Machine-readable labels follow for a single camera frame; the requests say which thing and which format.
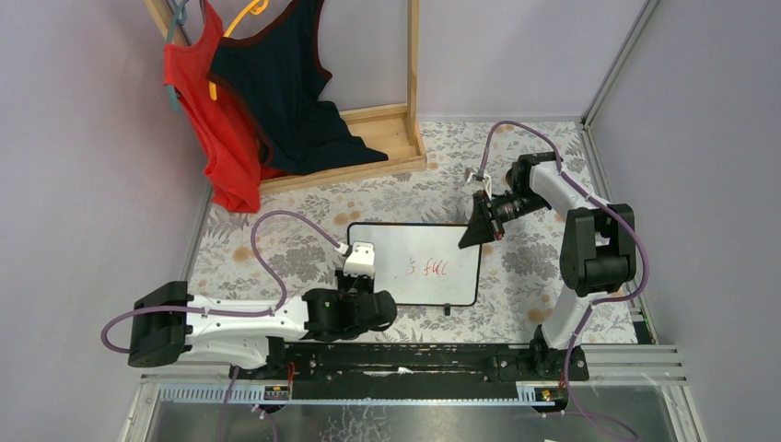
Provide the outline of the black framed whiteboard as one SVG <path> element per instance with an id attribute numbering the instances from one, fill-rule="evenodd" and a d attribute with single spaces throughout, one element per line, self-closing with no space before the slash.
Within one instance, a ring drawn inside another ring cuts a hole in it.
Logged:
<path id="1" fill-rule="evenodd" d="M 482 248 L 461 249 L 465 225 L 354 222 L 347 239 L 371 243 L 374 289 L 403 306 L 462 308 L 475 304 Z"/>

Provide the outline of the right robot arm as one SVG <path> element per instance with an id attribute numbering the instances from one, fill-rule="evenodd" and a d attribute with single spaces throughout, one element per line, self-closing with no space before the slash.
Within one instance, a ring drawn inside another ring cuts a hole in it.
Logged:
<path id="1" fill-rule="evenodd" d="M 519 156 L 507 172 L 507 183 L 510 188 L 502 194 L 482 190 L 473 195 L 472 214 L 458 246 L 500 240 L 506 223 L 542 209 L 565 220 L 559 258 L 564 286 L 532 340 L 542 355 L 562 352 L 578 344 L 588 307 L 635 277 L 634 211 L 588 192 L 555 153 Z"/>

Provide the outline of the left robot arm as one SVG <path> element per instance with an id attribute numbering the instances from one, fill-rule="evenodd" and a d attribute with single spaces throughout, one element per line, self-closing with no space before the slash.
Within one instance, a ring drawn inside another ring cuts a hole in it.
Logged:
<path id="1" fill-rule="evenodd" d="M 312 288 L 284 303 L 193 295 L 166 283 L 134 303 L 127 362 L 136 368 L 179 361 L 227 363 L 245 370 L 284 362 L 284 346 L 332 343 L 381 332 L 396 320 L 390 292 L 366 277 L 337 276 L 336 288 Z"/>

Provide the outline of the floral table mat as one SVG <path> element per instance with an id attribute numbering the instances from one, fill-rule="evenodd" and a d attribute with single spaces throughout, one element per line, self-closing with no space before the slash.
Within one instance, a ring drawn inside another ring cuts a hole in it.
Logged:
<path id="1" fill-rule="evenodd" d="M 423 171 L 268 194 L 257 215 L 212 206 L 189 280 L 195 295 L 276 300 L 334 284 L 339 259 L 332 240 L 345 240 L 357 221 L 463 224 L 475 184 L 466 168 L 490 154 L 487 172 L 505 189 L 510 164 L 523 153 L 557 147 L 569 174 L 591 177 L 576 126 L 533 122 L 527 130 L 488 122 L 425 122 Z M 441 308 L 405 306 L 393 326 L 368 333 L 369 343 L 525 343 L 547 319 L 563 283 L 558 269 L 564 219 L 541 210 L 507 225 L 506 236 L 482 250 L 477 300 L 445 315 Z M 257 235 L 251 228 L 259 226 Z"/>

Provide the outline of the wooden clothes rack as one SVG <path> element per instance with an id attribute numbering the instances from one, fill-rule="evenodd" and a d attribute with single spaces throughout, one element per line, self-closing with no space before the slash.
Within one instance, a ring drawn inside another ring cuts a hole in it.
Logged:
<path id="1" fill-rule="evenodd" d="M 341 113 L 351 134 L 362 137 L 367 145 L 385 153 L 383 162 L 330 169 L 307 176 L 285 176 L 264 180 L 264 194 L 290 192 L 340 182 L 378 178 L 397 173 L 424 170 L 427 157 L 417 120 L 417 66 L 419 3 L 406 7 L 406 101 Z"/>

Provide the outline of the red tank top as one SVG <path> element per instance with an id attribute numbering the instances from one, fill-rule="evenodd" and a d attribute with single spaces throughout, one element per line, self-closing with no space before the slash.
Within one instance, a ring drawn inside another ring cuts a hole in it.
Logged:
<path id="1" fill-rule="evenodd" d="M 261 208 L 263 179 L 285 175 L 263 167 L 261 144 L 236 101 L 226 92 L 212 100 L 206 78 L 224 31 L 214 8 L 203 2 L 204 29 L 190 46 L 168 43 L 163 51 L 163 84 L 186 113 L 206 154 L 204 175 L 213 190 L 212 202 L 233 213 L 256 213 Z"/>

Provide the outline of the navy tank top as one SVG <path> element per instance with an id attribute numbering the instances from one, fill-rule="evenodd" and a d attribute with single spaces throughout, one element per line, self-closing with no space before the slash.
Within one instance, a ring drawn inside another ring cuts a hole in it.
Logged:
<path id="1" fill-rule="evenodd" d="M 332 73 L 321 63 L 321 1 L 293 1 L 259 33 L 223 37 L 208 79 L 249 115 L 265 167 L 309 175 L 388 160 L 351 134 L 336 105 L 321 99 Z"/>

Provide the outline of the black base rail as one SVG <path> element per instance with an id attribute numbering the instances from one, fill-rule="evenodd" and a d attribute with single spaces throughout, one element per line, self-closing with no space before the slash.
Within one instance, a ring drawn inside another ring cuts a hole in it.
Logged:
<path id="1" fill-rule="evenodd" d="M 512 400 L 518 388 L 590 378 L 571 356 L 526 344 L 287 343 L 239 379 L 279 381 L 295 400 Z"/>

